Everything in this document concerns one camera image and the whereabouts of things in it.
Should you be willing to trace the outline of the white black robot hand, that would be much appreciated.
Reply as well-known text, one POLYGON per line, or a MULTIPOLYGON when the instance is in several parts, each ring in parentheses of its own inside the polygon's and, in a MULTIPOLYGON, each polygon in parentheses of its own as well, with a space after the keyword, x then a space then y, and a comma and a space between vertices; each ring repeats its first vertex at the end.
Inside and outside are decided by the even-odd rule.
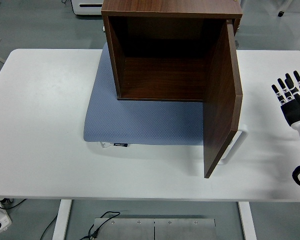
POLYGON ((286 73, 285 80, 277 79, 280 88, 274 84, 271 87, 280 103, 280 109, 286 122, 298 132, 300 137, 300 75, 296 70, 293 75, 297 85, 294 84, 292 77, 286 73))

